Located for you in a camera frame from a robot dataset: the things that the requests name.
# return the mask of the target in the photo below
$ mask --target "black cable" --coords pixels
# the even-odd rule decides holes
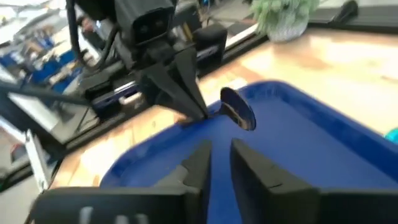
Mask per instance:
[[[81,128],[81,126],[82,126],[82,123],[83,123],[83,121],[85,120],[86,115],[87,115],[89,109],[90,109],[90,108],[86,108],[85,113],[83,114],[83,117],[80,119],[79,123],[77,124],[77,128],[76,128],[75,131],[74,131],[75,134],[78,133],[78,132],[80,131],[80,128]]]
[[[109,33],[108,39],[105,43],[105,48],[101,53],[101,58],[98,62],[91,66],[88,65],[84,59],[84,54],[80,50],[79,45],[79,35],[78,35],[78,27],[76,24],[76,11],[75,11],[75,0],[67,0],[67,16],[68,16],[68,23],[69,23],[69,34],[70,34],[70,42],[72,45],[72,50],[75,52],[77,60],[80,64],[86,67],[91,72],[97,71],[105,65],[106,59],[111,51],[111,47],[113,45],[114,39],[116,34],[119,32],[119,26],[115,25],[111,32]]]
[[[89,119],[88,121],[85,121],[84,123],[81,124],[81,127],[84,128],[87,124],[90,124],[93,121],[96,121],[98,119],[98,117],[94,117]]]

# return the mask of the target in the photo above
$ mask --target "black metal frame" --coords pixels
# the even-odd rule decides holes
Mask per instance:
[[[395,13],[398,12],[398,6],[374,6],[374,7],[361,7],[359,8],[359,15],[351,18],[348,22],[342,23],[339,21],[331,21],[334,14],[340,12],[339,8],[324,8],[319,9],[310,19],[309,27],[323,28],[323,29],[339,29],[339,30],[352,30],[360,32],[376,32],[383,34],[398,34],[398,24],[394,22],[398,21],[398,16]],[[223,64],[229,63],[236,57],[244,54],[245,52],[255,48],[259,44],[267,40],[266,36],[260,36],[256,34],[251,34],[241,41],[235,43],[228,50],[226,50]],[[209,68],[207,71],[203,71],[200,77],[210,73],[218,68]],[[19,85],[14,85],[11,83],[0,82],[0,98],[2,96],[7,96],[8,93],[18,93],[22,95],[35,96],[38,98],[46,100],[58,100],[66,103],[74,103],[78,105],[90,105],[87,101],[81,98],[73,96],[65,96],[61,94],[56,94],[49,91],[43,91],[38,88],[20,88]],[[59,161],[61,163],[62,159],[69,153],[81,148],[82,146],[88,144],[94,139],[104,135],[113,128],[119,126],[123,122],[131,119],[135,115],[148,109],[148,104],[142,104],[138,109],[134,109],[132,106],[125,106],[123,111],[114,119],[100,123],[92,128],[89,128],[82,133],[72,137],[69,141],[65,143],[60,143],[54,137],[50,137],[48,132],[40,125],[37,124],[33,119],[27,119],[26,126],[18,127],[21,131],[26,131],[28,128],[33,131],[34,134],[42,141],[44,149],[51,155],[51,161]],[[18,114],[23,115],[23,111],[17,108],[16,105],[10,106],[12,110],[18,111]],[[29,164],[24,164],[18,170],[15,170],[14,175],[9,177],[9,180],[0,189],[3,190],[12,187],[18,182],[24,180],[26,177],[32,175],[32,169]]]
[[[211,150],[211,141],[202,141],[189,158],[159,180],[155,187],[124,190],[77,187],[46,191],[34,202],[26,223],[32,220],[41,224],[75,223],[80,211],[87,207],[95,211],[87,214],[90,223],[111,223],[120,215],[135,220],[137,214],[145,214],[151,223],[206,223]],[[119,206],[109,207],[109,203]]]
[[[398,190],[319,188],[284,170],[241,139],[232,139],[230,166],[245,224],[396,223],[398,220]]]

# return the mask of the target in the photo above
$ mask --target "plastic tray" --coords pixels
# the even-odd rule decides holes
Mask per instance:
[[[231,181],[231,138],[316,187],[398,189],[398,147],[310,96],[281,82],[242,88],[257,120],[245,131],[226,116],[178,125],[122,155],[101,187],[150,187],[188,157],[203,139],[213,142],[208,223],[241,223]],[[217,110],[220,103],[210,106]]]

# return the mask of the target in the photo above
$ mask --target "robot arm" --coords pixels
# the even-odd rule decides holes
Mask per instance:
[[[152,187],[70,187],[40,195],[30,211],[36,224],[204,224],[210,196],[211,142]]]
[[[70,12],[74,11],[73,3],[74,0],[68,2],[69,21],[75,21],[74,12]],[[134,61],[133,66],[126,66],[122,72],[106,73],[102,65],[96,66],[82,80],[81,92],[93,104],[100,119],[102,115],[102,119],[114,116],[117,110],[109,113],[110,105],[119,108],[120,97],[131,95],[134,91],[141,92],[148,104],[171,108],[194,121],[208,117],[196,84],[198,59],[195,45],[187,44],[182,49],[176,49],[173,46],[175,39],[170,37],[176,1],[115,0],[112,4],[96,1],[95,7],[91,7],[91,1],[77,3],[93,19],[107,20],[117,27],[112,29],[109,38],[117,38],[118,43],[115,44],[119,45],[119,53],[126,55],[127,52],[127,56]],[[70,29],[72,44],[80,55],[80,48],[76,46],[78,42],[73,41],[76,39],[73,36],[75,28],[71,26]],[[112,43],[113,40],[108,40],[107,45]],[[106,57],[107,53],[105,50],[102,57]]]

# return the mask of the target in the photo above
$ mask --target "potted plant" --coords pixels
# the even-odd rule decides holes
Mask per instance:
[[[301,36],[319,0],[253,0],[251,9],[257,31],[273,42],[285,42]]]

